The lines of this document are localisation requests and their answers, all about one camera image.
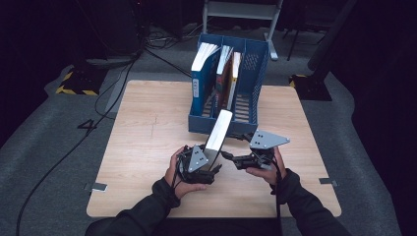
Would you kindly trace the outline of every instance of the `dark background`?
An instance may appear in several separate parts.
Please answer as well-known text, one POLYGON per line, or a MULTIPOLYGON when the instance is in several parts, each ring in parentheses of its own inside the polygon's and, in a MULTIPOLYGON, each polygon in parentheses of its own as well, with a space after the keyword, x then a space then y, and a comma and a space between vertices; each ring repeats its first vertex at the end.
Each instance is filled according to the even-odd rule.
MULTIPOLYGON (((94 1, 81 2, 86 14, 93 18, 94 1)), ((155 22, 160 19, 158 23, 164 27, 170 21, 158 14, 164 11, 155 7, 160 2, 163 3, 162 0, 138 1, 149 9, 143 16, 155 22)), ((178 12, 174 14, 176 23, 167 26, 168 30, 178 30, 201 17, 203 1, 193 1, 193 5, 187 2, 169 5, 178 12)), ((45 84, 57 78, 65 66, 73 64, 77 55, 84 58, 109 55, 76 1, 61 1, 59 6, 67 10, 70 21, 65 21, 65 16, 60 18, 56 4, 50 1, 1 3, 0 147, 45 100, 45 84), (68 32, 72 45, 68 45, 68 38, 63 38, 68 32), (79 50, 75 53, 70 48, 79 50)), ((355 98, 353 124, 391 193, 403 235, 412 235, 417 209, 412 195, 417 192, 414 182, 417 99, 413 74, 417 64, 416 12, 414 1, 358 1, 323 60, 355 98)))

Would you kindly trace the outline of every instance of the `binder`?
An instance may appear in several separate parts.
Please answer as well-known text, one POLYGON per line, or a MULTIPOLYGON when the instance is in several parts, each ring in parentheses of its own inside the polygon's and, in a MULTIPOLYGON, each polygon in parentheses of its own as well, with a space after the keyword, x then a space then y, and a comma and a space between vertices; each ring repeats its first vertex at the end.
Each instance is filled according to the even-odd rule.
POLYGON ((205 108, 206 100, 211 94, 211 90, 215 84, 216 67, 220 55, 218 46, 215 50, 205 58, 199 58, 199 53, 196 56, 196 60, 204 61, 202 68, 192 67, 192 90, 193 90, 193 102, 192 102, 192 114, 196 116, 202 116, 205 108))

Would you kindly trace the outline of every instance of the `black jacket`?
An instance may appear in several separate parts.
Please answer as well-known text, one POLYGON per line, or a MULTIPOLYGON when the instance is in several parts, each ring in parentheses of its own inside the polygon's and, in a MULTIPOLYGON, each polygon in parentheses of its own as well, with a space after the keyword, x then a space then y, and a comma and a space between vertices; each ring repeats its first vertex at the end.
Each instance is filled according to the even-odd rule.
MULTIPOLYGON (((350 235, 331 212, 323 207, 320 200, 301 186, 300 177, 290 169, 287 169, 287 176, 281 181, 277 191, 277 202, 281 205, 288 204, 303 235, 350 235)), ((178 206, 180 201, 162 178, 153 184, 150 196, 142 199, 133 208, 121 211, 102 235, 151 235, 170 210, 178 206)), ((210 233, 205 233, 200 230, 200 233, 193 235, 220 235, 213 232, 212 228, 209 231, 210 233)))

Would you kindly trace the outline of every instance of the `silver bracket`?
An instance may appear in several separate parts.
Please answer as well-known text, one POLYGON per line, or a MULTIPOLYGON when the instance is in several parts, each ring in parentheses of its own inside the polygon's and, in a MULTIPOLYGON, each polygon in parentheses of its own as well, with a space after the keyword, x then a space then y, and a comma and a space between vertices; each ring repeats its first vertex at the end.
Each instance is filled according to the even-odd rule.
POLYGON ((278 136, 265 131, 257 130, 251 139, 250 147, 257 149, 269 149, 289 143, 288 138, 278 136))
POLYGON ((199 146, 194 146, 193 153, 190 159, 190 164, 188 166, 188 172, 192 173, 208 163, 209 163, 209 160, 203 154, 202 149, 199 146))

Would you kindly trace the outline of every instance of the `black cable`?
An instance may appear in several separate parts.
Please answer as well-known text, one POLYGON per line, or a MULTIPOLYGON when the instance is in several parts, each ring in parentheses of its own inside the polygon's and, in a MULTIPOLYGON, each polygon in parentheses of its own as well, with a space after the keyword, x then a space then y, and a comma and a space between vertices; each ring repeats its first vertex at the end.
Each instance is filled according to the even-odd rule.
POLYGON ((161 58, 160 56, 158 56, 158 55, 154 54, 153 52, 149 51, 147 48, 145 49, 145 51, 146 51, 147 53, 149 53, 150 55, 152 55, 152 56, 154 56, 154 57, 158 58, 159 60, 161 60, 161 61, 163 61, 163 62, 167 63, 168 65, 170 65, 170 66, 174 67, 174 68, 175 68, 175 69, 177 69, 179 72, 181 72, 181 73, 183 73, 184 75, 186 75, 187 77, 190 77, 190 78, 191 78, 191 74, 190 74, 189 72, 185 71, 184 69, 182 69, 182 68, 180 68, 180 67, 178 67, 178 66, 176 66, 176 65, 174 65, 174 64, 172 64, 172 63, 170 63, 169 61, 167 61, 167 60, 165 60, 165 59, 161 58))
MULTIPOLYGON (((117 100, 120 98, 120 96, 122 95, 123 89, 127 83, 127 79, 128 79, 128 75, 130 70, 132 69, 133 65, 135 64, 135 61, 132 62, 132 64, 130 65, 127 73, 126 73, 126 77, 125 77, 125 81, 123 82, 123 86, 120 89, 120 92, 116 98, 116 100, 113 102, 113 104, 110 106, 110 108, 104 113, 104 116, 101 116, 101 118, 95 123, 95 125, 93 126, 94 128, 97 127, 98 124, 101 123, 101 121, 105 118, 105 116, 110 112, 110 110, 116 105, 117 100)), ((22 216, 24 214, 25 211, 25 207, 28 204, 31 196, 34 194, 34 192, 37 190, 37 188, 42 184, 42 182, 46 179, 46 177, 48 177, 48 175, 64 160, 66 159, 88 136, 89 134, 95 129, 90 129, 87 131, 87 133, 77 142, 76 145, 74 145, 58 162, 56 162, 47 172, 46 174, 43 175, 43 177, 37 182, 37 184, 34 186, 34 188, 30 191, 30 193, 28 194, 27 198, 25 199, 24 204, 21 207, 21 210, 19 212, 19 216, 18 216, 18 221, 16 224, 16 236, 20 235, 20 227, 21 227, 21 221, 22 221, 22 216)))

